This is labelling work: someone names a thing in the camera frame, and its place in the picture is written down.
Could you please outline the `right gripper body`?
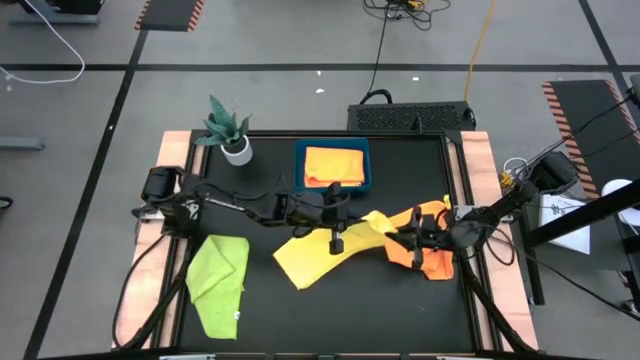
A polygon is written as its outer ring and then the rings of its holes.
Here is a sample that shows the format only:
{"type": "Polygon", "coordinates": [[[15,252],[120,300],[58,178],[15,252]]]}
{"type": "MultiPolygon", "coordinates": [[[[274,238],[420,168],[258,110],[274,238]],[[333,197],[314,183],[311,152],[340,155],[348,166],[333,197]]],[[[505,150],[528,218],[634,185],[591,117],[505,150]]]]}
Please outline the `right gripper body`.
{"type": "Polygon", "coordinates": [[[430,234],[423,241],[423,246],[431,249],[464,250],[473,245],[473,225],[462,222],[453,225],[449,230],[430,234]]]}

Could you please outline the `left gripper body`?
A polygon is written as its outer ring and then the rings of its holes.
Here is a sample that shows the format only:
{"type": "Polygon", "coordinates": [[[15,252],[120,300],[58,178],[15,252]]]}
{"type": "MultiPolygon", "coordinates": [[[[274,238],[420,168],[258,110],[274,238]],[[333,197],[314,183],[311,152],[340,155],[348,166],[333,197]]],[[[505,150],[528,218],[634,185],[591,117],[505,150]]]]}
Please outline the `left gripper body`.
{"type": "Polygon", "coordinates": [[[318,225],[323,218],[324,197],[315,192],[284,195],[284,216],[289,225],[318,225]]]}

